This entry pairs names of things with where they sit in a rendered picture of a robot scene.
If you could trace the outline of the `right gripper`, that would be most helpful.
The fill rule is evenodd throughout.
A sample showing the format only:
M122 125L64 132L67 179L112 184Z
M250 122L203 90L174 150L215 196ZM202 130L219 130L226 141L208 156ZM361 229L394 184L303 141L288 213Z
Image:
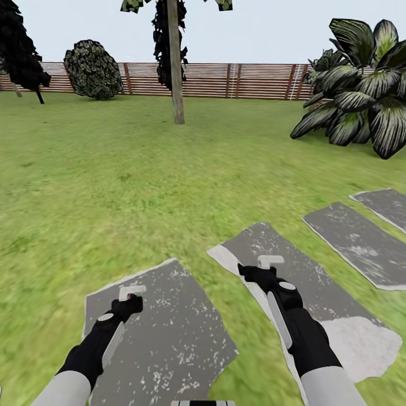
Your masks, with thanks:
M243 277L244 281L249 283L257 283L261 288L262 281L268 275L276 276L277 269L275 267L270 267L270 269L261 269L258 266L242 266L238 264L240 277Z

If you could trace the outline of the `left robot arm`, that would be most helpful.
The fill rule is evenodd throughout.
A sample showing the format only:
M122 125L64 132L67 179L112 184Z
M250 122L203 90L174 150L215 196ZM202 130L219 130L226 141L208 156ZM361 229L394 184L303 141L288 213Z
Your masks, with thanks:
M143 310L142 297L130 295L144 292L144 285L120 288L112 310L98 317L92 331L70 350L62 368L30 406L85 406L122 338L126 320Z

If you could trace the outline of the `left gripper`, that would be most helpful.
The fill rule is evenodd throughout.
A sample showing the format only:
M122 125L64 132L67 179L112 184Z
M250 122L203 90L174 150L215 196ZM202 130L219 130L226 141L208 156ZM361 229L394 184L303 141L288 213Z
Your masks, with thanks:
M111 303L111 308L114 310L117 307L124 307L127 309L128 317L143 310L142 297L131 296L128 300L120 302L119 299Z

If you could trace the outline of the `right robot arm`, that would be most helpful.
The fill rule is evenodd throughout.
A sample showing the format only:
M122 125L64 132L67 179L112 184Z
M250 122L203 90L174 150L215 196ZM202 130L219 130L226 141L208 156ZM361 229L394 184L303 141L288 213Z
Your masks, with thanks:
M238 264L240 277L257 283L268 304L281 340L294 357L297 374L309 406L367 406L329 346L321 324L303 308L297 288L276 276L270 263L283 263L280 255L260 255L258 266Z

